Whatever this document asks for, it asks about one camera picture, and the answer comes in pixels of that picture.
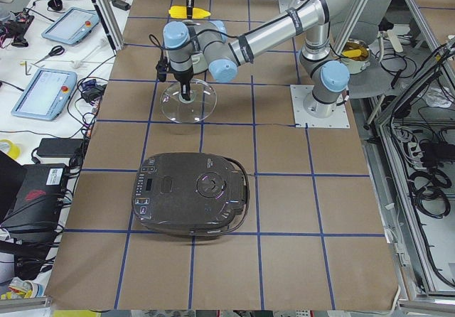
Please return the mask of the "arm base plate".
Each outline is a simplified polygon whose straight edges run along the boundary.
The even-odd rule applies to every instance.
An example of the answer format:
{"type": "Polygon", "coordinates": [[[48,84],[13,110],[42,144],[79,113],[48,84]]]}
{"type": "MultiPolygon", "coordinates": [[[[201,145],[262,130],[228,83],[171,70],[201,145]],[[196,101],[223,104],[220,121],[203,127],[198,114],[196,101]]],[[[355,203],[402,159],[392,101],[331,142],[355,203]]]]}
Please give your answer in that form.
{"type": "Polygon", "coordinates": [[[299,128],[349,129],[350,123],[342,94],[335,103],[321,104],[313,97],[313,85],[291,85],[294,124],[299,128]]]}
{"type": "Polygon", "coordinates": [[[278,0],[279,12],[285,12],[289,8],[297,8],[302,0],[278,0]]]}

